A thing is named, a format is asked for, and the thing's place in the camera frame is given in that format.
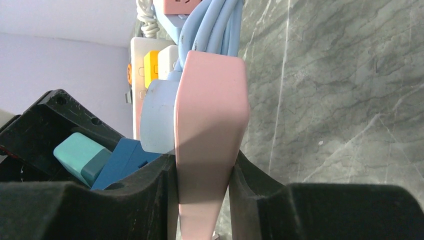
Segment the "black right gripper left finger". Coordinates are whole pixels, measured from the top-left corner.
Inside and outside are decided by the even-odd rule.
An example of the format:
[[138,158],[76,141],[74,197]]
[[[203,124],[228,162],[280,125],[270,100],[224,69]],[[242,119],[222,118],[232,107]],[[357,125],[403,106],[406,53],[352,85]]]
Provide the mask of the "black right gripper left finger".
[[173,155],[104,190],[70,181],[0,185],[3,240],[173,240],[178,214]]

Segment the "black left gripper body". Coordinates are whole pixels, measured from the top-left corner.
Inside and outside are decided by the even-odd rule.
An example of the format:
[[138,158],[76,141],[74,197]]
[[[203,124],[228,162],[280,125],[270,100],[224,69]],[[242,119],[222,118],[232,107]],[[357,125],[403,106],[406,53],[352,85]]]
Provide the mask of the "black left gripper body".
[[79,182],[54,157],[54,148],[82,133],[113,151],[123,135],[63,89],[49,90],[0,128],[1,182]]

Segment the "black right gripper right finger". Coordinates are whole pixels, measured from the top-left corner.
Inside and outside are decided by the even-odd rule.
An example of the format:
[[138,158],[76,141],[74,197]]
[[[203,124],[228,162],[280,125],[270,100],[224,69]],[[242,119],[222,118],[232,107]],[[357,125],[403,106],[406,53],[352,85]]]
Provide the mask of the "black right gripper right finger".
[[240,152],[229,182],[235,240],[421,240],[424,213],[404,188],[283,185]]

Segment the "white power strip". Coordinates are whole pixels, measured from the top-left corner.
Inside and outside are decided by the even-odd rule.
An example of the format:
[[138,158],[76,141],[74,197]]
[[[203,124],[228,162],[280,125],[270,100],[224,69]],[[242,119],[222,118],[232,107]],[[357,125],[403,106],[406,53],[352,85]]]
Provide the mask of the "white power strip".
[[173,41],[162,38],[133,37],[130,40],[132,129],[135,140],[140,139],[140,117],[147,90],[145,87],[144,57],[150,51],[161,51],[174,44]]

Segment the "pink power strip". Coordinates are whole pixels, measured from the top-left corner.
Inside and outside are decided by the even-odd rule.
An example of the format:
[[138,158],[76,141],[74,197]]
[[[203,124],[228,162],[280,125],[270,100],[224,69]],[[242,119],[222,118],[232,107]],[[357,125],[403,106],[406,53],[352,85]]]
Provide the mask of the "pink power strip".
[[174,108],[182,239],[213,237],[249,114],[244,61],[189,51]]

